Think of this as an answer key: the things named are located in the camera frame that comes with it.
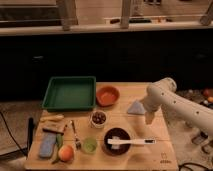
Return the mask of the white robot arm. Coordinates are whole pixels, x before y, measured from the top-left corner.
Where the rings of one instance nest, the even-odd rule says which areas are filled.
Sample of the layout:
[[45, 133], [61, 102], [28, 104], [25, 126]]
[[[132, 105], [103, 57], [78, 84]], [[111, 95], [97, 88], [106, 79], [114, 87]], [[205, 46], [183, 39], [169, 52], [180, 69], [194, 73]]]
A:
[[150, 83], [146, 89], [147, 95], [141, 100], [143, 108], [148, 114], [154, 114], [161, 105], [165, 105], [213, 136], [213, 110], [177, 95], [176, 89], [176, 82], [169, 77]]

